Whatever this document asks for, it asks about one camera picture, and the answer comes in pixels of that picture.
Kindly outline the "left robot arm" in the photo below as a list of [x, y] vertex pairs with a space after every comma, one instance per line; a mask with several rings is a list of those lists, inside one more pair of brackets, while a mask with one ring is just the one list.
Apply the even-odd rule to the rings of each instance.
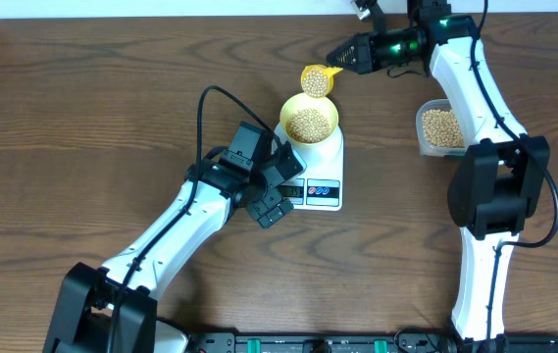
[[64, 277], [46, 352], [183, 352], [189, 337], [157, 315], [184, 264], [240, 208], [263, 228], [293, 206], [279, 185], [306, 169], [285, 142], [235, 144], [198, 157], [169, 208], [101, 267], [74, 265]]

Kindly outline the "pale yellow bowl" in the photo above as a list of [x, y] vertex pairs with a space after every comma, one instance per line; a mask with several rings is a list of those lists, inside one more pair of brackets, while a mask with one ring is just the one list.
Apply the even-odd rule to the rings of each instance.
[[337, 131], [339, 126], [339, 117], [338, 111], [334, 104], [327, 98], [312, 98], [306, 93], [299, 93], [292, 97], [290, 97], [282, 106], [279, 114], [279, 127], [286, 133], [287, 138], [291, 142], [295, 142], [296, 144], [301, 144], [305, 146], [313, 146], [321, 144], [323, 141], [318, 143], [301, 143], [294, 139], [292, 139], [286, 132], [286, 124], [289, 119], [300, 110], [314, 108], [320, 111], [330, 122], [331, 125], [331, 134], [325, 140], [329, 139], [331, 135]]

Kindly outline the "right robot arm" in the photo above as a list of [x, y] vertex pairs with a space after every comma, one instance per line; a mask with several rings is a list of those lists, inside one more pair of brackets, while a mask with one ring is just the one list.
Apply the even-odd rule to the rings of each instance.
[[547, 170], [548, 142], [529, 136], [508, 109], [485, 60], [483, 24], [472, 16], [453, 14], [446, 1], [410, 1], [408, 27], [391, 30], [377, 2], [352, 6], [373, 29], [329, 52], [327, 63], [365, 75], [420, 60], [455, 113], [465, 154], [447, 190], [462, 237], [451, 324], [460, 348], [497, 351], [505, 340], [502, 306], [512, 253], [526, 245], [520, 234], [541, 189], [556, 188]]

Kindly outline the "yellow measuring scoop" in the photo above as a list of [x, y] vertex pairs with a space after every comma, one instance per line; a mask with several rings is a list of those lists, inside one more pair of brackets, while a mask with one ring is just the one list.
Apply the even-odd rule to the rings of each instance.
[[342, 71], [342, 68], [339, 68], [339, 67], [327, 67], [327, 66], [324, 66], [324, 65], [309, 65], [309, 66], [306, 66], [306, 67], [304, 68], [302, 74], [301, 74], [300, 83], [301, 83], [301, 81], [302, 81], [302, 78], [303, 78], [308, 72], [310, 72], [310, 71], [312, 71], [312, 70], [321, 70], [321, 71], [323, 71], [324, 74], [328, 77], [328, 79], [329, 79], [329, 81], [330, 81], [330, 88], [329, 88], [329, 91], [328, 91], [327, 95], [329, 95], [330, 92], [332, 91], [333, 85], [334, 85], [333, 77], [334, 77], [335, 75], [337, 75], [338, 73], [340, 73], [340, 72]]

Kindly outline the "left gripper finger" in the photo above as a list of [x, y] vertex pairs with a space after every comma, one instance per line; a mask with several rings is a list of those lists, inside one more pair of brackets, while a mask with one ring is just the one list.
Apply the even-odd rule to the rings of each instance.
[[289, 142], [285, 142], [277, 148], [272, 159], [263, 165], [263, 177], [267, 186], [279, 186], [299, 177], [305, 170], [304, 160]]
[[248, 204], [246, 211], [263, 229], [269, 228], [293, 210], [293, 204], [277, 189], [269, 190], [260, 200]]

